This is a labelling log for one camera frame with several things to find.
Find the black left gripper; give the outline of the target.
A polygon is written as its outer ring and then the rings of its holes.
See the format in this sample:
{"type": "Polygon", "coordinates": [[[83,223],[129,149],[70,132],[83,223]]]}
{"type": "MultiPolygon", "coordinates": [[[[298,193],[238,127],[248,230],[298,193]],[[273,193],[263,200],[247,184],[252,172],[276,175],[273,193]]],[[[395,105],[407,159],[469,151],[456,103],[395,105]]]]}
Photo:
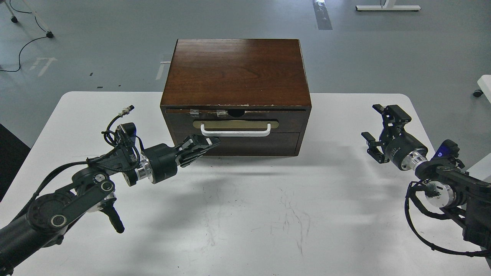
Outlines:
{"type": "Polygon", "coordinates": [[[144,149],[142,153],[148,160],[148,168],[151,171],[149,179],[156,184],[175,176],[178,171],[176,159],[179,159],[180,166],[185,168],[220,143],[218,137],[192,134],[186,136],[176,148],[161,143],[144,149]]]}

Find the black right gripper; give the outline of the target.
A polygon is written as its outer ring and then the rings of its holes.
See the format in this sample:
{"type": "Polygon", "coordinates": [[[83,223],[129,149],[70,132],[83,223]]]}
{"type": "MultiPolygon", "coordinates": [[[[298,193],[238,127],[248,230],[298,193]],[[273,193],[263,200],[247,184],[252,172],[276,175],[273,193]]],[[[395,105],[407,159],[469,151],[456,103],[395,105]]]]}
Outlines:
{"type": "Polygon", "coordinates": [[[410,168],[408,165],[403,166],[403,160],[410,153],[417,151],[422,156],[428,153],[425,145],[410,133],[405,132],[404,126],[412,120],[412,117],[398,105],[383,107],[380,104],[374,104],[372,108],[381,114],[383,130],[379,140],[376,140],[369,132],[361,133],[368,145],[367,153],[379,164],[388,163],[390,160],[399,170],[408,171],[410,168]],[[384,143],[388,143],[385,155],[378,149],[384,143]]]}

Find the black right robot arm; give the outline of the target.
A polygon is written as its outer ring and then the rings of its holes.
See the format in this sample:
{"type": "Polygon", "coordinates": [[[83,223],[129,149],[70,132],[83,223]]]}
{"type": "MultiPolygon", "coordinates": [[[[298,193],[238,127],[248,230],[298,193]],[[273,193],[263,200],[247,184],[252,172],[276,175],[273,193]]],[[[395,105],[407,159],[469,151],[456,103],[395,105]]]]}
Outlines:
{"type": "Polygon", "coordinates": [[[379,139],[369,132],[361,136],[367,143],[367,153],[379,164],[392,162],[400,171],[413,171],[418,181],[407,187],[404,212],[412,232],[432,250],[448,255],[490,258],[491,224],[490,183],[465,172],[459,159],[459,147],[444,140],[431,159],[428,148],[405,131],[412,118],[398,105],[373,105],[382,116],[383,130],[379,139]],[[463,239],[480,246],[479,251],[455,251],[424,239],[410,217],[410,203],[429,218],[452,220],[463,230],[463,239]]]}

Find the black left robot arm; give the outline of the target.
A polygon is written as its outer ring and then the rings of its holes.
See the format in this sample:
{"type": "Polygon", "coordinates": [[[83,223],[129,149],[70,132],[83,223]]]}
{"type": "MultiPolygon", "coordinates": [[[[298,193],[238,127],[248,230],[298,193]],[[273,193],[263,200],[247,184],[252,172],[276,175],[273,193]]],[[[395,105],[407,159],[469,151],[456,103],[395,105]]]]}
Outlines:
{"type": "Polygon", "coordinates": [[[160,183],[177,174],[221,142],[218,137],[191,134],[176,146],[164,143],[147,147],[137,136],[134,123],[114,122],[134,109],[124,108],[102,132],[112,149],[104,155],[61,165],[41,182],[29,201],[7,226],[1,229],[1,275],[41,248],[60,245],[66,232],[87,212],[108,216],[117,233],[125,228],[114,208],[115,183],[110,177],[121,173],[129,186],[149,179],[160,183]]]}

